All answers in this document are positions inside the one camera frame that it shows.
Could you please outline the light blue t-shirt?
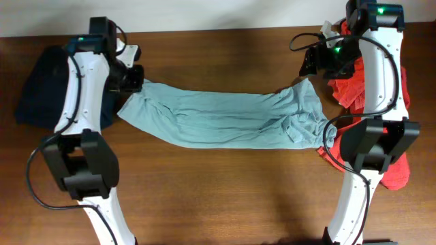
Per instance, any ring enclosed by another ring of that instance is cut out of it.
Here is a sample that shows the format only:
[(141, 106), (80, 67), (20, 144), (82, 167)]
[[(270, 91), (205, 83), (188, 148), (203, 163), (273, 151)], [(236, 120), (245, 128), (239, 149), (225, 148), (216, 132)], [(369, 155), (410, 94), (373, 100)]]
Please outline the light blue t-shirt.
[(269, 94), (186, 91), (145, 80), (117, 114), (186, 148), (300, 150), (332, 146), (337, 135), (308, 79)]

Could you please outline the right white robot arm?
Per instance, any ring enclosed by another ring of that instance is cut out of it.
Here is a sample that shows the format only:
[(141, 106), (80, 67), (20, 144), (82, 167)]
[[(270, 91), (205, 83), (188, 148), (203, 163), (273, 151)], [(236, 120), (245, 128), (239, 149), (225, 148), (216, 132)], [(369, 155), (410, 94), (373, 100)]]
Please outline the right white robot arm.
[(362, 244), (372, 196), (388, 168), (415, 142), (419, 123), (409, 120), (401, 84), (401, 44), (405, 29), (401, 5), (367, 0), (346, 4), (348, 35), (325, 22), (318, 41), (305, 46), (301, 76), (323, 71), (325, 79), (350, 78), (354, 62), (364, 63), (364, 110), (340, 143), (344, 181), (339, 203), (325, 227), (323, 244)]

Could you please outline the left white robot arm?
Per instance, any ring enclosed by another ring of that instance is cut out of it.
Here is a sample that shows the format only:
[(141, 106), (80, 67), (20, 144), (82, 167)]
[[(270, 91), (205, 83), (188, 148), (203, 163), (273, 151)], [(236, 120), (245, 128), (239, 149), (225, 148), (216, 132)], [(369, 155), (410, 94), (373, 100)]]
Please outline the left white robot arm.
[(138, 92), (144, 82), (141, 49), (119, 39), (119, 31), (109, 18), (92, 17), (89, 32), (69, 40), (62, 113), (39, 147), (57, 186), (87, 213), (101, 244), (138, 242), (118, 200), (118, 159), (101, 133), (104, 93)]

